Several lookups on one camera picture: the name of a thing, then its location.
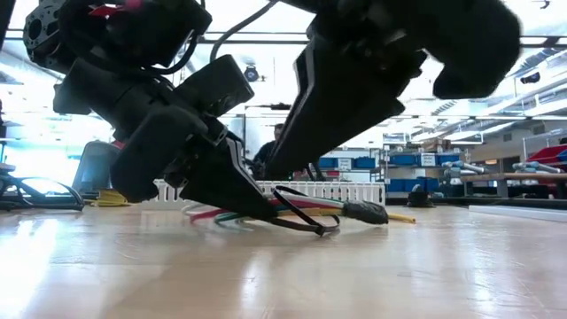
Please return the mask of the person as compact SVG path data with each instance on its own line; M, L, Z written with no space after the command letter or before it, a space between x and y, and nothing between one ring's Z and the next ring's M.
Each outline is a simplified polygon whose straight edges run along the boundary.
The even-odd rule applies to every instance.
M256 180L267 180L267 181L285 181L289 178L289 174L272 174L269 175L264 171L265 164L268 162L268 156L272 152L276 140L280 137L283 130L283 123L278 123L274 126L274 139L270 142L265 143L261 146L259 151L253 157L253 175Z

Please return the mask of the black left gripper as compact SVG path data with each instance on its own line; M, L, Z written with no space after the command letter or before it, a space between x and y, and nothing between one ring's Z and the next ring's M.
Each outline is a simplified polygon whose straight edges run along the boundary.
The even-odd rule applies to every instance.
M154 181L183 187L180 197L268 221L276 210L245 171L241 142L225 137L217 117L226 112L225 89L184 82L135 86L114 115L125 145L111 167L111 183L128 201L158 196Z

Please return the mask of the blue storage bin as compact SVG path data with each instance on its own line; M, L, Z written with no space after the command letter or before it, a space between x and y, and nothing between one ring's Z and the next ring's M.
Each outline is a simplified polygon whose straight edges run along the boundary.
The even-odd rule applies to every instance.
M370 157L358 158L332 158L322 157L319 159L319 167L337 170L372 169L376 167L376 160Z
M440 167L445 162L459 161L458 153L396 153L389 157L389 167Z

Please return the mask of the grey waste bin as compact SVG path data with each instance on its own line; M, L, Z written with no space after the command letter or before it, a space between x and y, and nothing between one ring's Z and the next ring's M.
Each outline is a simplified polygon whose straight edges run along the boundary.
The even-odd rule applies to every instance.
M112 187L110 168L120 148L114 144L92 141L85 145L72 187L79 193L98 192Z

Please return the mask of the black overhead light bar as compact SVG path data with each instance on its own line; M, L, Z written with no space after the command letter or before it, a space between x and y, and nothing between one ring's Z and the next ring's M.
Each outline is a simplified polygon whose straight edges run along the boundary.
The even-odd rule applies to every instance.
M4 41L21 41L23 29L9 29ZM198 36L198 43L214 44L223 35L221 31L207 32ZM231 35L223 44L258 44L258 45L305 45L308 42L307 34L300 32L259 32L244 31ZM567 35L522 35L520 37L522 48L567 49Z

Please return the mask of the white slotted cable duct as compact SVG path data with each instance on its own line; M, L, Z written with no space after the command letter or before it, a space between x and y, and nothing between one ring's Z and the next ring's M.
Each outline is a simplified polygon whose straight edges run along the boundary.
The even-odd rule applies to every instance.
M190 201L180 197L181 191L170 187L164 181L155 182L159 190L156 198L144 201L142 206L149 209L177 209L189 205ZM258 181L260 189L270 193L277 185L282 185L319 198L330 198L335 200L365 200L385 205L386 191L383 183L368 182L270 182Z

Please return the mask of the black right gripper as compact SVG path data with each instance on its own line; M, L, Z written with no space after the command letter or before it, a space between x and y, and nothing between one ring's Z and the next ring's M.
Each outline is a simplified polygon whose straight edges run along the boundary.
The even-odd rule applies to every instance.
M433 57L440 99L491 95L520 54L521 26L500 0L318 0L310 38L322 38L380 76L395 95Z

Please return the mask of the black zip tie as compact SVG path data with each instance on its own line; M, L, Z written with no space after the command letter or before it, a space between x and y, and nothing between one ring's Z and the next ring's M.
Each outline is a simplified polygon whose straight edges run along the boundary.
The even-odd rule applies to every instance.
M286 229L313 232L319 237L339 230L339 211L342 207L337 201L326 198L310 197L292 188L277 185L272 191L277 217L267 222ZM327 215L334 225L325 225L316 221L307 209L315 210L315 214Z

